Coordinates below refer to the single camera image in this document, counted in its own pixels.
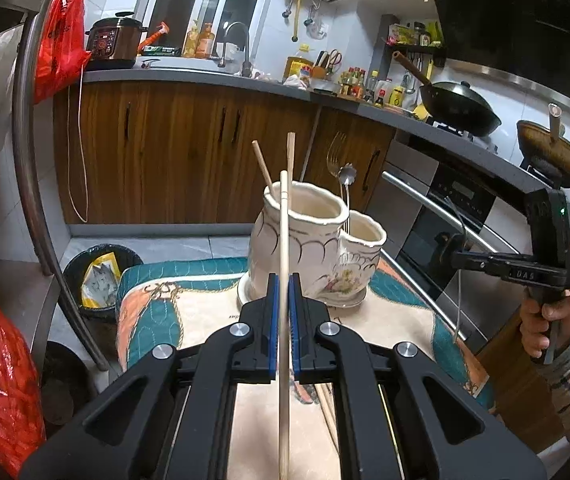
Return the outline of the person's right hand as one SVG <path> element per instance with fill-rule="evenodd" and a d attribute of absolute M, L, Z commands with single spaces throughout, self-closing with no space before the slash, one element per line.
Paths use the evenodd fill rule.
<path fill-rule="evenodd" d="M 519 315 L 521 343 L 530 358 L 541 359 L 543 351 L 550 348 L 547 332 L 554 323 L 558 327 L 556 350 L 570 344 L 570 290 L 565 290 L 562 300 L 554 304 L 539 304 L 524 292 Z"/>

